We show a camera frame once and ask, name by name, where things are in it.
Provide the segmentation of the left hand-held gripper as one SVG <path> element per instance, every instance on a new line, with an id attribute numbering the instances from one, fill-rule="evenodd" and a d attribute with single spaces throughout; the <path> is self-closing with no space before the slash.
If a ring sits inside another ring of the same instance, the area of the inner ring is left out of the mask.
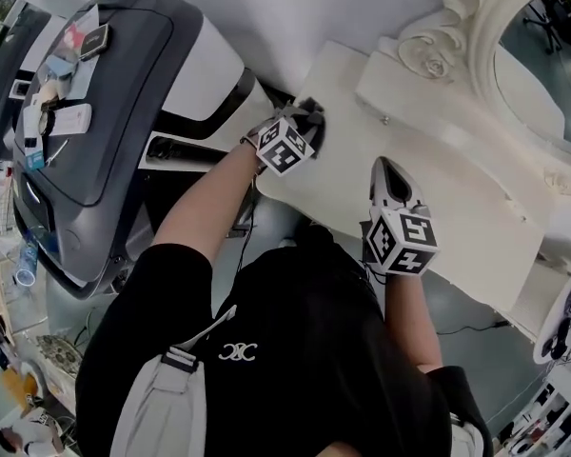
<path id="1" fill-rule="evenodd" d="M 293 105 L 276 109 L 274 121 L 258 133 L 256 155 L 277 176 L 283 177 L 310 159 L 315 150 L 293 124 L 305 111 Z"/>

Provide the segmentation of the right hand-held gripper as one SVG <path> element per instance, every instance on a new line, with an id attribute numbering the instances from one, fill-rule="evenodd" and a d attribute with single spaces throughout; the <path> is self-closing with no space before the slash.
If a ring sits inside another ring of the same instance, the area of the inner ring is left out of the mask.
<path id="1" fill-rule="evenodd" d="M 380 156 L 371 171 L 362 261 L 387 275 L 422 275 L 439 253 L 429 207 L 412 176 Z"/>

